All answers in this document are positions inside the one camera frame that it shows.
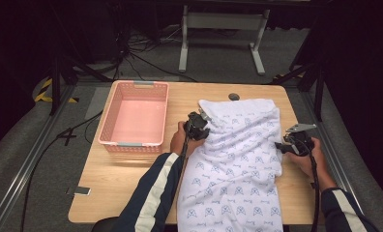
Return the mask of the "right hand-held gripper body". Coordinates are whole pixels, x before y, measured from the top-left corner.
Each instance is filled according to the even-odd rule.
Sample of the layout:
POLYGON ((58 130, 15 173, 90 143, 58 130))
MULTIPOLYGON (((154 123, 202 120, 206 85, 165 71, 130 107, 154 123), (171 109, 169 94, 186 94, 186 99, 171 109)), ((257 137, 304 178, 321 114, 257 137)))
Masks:
POLYGON ((286 130, 286 135, 283 137, 283 144, 290 145, 292 154, 299 157, 304 157, 311 154, 314 148, 314 143, 308 135, 308 131, 315 129, 316 125, 296 124, 286 130))

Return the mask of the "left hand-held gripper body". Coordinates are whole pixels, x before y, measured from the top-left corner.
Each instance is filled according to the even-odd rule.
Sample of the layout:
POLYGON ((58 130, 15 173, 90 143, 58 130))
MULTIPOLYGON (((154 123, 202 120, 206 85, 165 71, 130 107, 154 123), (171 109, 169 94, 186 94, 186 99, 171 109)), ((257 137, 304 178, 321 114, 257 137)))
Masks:
POLYGON ((202 133, 207 128, 208 121, 199 113, 191 112, 189 120, 185 124, 185 132, 188 138, 193 140, 201 140, 202 133))

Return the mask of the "white printed towel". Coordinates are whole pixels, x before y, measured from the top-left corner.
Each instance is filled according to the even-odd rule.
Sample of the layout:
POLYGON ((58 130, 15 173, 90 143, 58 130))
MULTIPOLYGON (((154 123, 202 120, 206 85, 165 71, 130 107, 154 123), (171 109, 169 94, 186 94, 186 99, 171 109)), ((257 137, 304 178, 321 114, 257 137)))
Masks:
POLYGON ((280 110, 271 100, 206 101, 210 133, 189 157, 178 232, 283 232, 280 110))

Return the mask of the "pink plastic basket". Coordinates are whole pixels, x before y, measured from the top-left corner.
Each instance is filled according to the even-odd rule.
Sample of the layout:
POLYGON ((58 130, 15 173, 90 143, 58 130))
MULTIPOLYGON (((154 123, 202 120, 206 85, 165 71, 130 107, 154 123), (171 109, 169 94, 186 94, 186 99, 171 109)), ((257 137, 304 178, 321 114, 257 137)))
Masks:
POLYGON ((108 152, 160 153, 168 92, 167 82, 115 81, 105 106, 99 142, 108 152))

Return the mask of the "person's left hand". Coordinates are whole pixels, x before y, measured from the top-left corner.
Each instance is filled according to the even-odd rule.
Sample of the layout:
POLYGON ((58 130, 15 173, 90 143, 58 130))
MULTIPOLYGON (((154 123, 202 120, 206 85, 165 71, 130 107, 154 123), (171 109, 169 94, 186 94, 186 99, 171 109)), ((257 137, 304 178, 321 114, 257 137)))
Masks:
MULTIPOLYGON (((177 155, 182 155, 183 146, 184 146, 184 142, 186 139, 186 132, 184 130, 184 125, 185 125, 185 123, 183 121, 180 121, 178 123, 178 130, 173 134, 173 136, 171 138, 171 142, 170 142, 170 152, 171 153, 175 153, 177 155)), ((204 139, 198 140, 198 141, 190 140, 188 142, 188 149, 186 152, 186 157, 188 158, 193 153, 193 151, 197 147, 203 145, 204 142, 205 142, 204 139)))

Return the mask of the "person's right hand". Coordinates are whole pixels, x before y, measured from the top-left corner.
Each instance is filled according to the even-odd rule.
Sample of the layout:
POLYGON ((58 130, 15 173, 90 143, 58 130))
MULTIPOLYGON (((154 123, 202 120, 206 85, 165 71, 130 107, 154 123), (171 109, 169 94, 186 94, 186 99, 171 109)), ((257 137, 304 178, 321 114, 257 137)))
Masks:
MULTIPOLYGON (((336 188, 338 185, 328 170, 327 161, 322 152, 320 140, 315 137, 313 137, 311 140, 314 144, 314 148, 311 150, 311 154, 314 157, 316 163, 315 170, 318 177, 319 190, 324 191, 325 189, 336 188)), ((292 162, 297 164, 305 174, 311 178, 314 177, 312 162, 310 158, 299 157, 289 152, 287 152, 285 155, 292 162)))

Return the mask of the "black metal stand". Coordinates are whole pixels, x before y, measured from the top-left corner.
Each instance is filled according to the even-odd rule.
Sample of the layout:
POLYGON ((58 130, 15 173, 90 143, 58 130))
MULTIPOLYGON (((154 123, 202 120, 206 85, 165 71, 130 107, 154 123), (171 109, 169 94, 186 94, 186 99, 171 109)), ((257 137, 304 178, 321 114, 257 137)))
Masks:
POLYGON ((80 68, 82 71, 95 77, 101 82, 112 82, 112 79, 106 77, 98 71, 95 71, 70 55, 56 55, 52 61, 50 74, 52 79, 52 104, 51 111, 49 113, 50 116, 54 115, 61 105, 61 79, 64 79, 67 85, 75 85, 77 83, 77 76, 74 72, 74 67, 80 68))
POLYGON ((293 71, 274 78, 271 85, 281 85, 282 83, 301 74, 303 77, 296 85, 300 92, 308 92, 312 86, 315 86, 315 95, 313 101, 313 112, 319 122, 322 121, 321 109, 324 89, 324 73, 322 65, 319 63, 310 63, 301 66, 293 71))

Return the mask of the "metal floor rail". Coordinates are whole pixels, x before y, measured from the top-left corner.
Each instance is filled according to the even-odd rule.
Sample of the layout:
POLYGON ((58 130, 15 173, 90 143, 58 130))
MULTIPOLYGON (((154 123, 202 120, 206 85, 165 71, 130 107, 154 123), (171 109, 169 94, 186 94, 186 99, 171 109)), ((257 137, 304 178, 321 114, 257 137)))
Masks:
POLYGON ((299 96, 308 120, 316 124, 316 129, 311 134, 322 140, 322 150, 327 156, 329 171, 334 180, 355 197, 358 209, 368 216, 363 186, 370 183, 370 174, 337 108, 329 97, 324 97, 322 120, 319 121, 314 112, 312 94, 300 93, 299 96))
POLYGON ((0 230, 27 185, 73 93, 73 85, 62 90, 61 105, 52 116, 49 115, 50 104, 37 103, 0 142, 0 230))

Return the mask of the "grey metal table frame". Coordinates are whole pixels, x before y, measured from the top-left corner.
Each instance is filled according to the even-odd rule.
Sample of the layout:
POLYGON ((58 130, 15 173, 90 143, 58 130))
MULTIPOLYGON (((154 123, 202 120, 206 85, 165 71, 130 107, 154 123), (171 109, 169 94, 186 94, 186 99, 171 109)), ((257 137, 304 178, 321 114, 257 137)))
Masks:
POLYGON ((261 14, 225 14, 225 13, 195 13, 189 7, 183 7, 182 15, 182 46, 178 71, 184 73, 188 64, 188 30, 189 29, 227 29, 255 31, 256 39, 250 43, 250 53, 259 75, 265 74, 259 47, 266 29, 270 11, 264 10, 261 14))

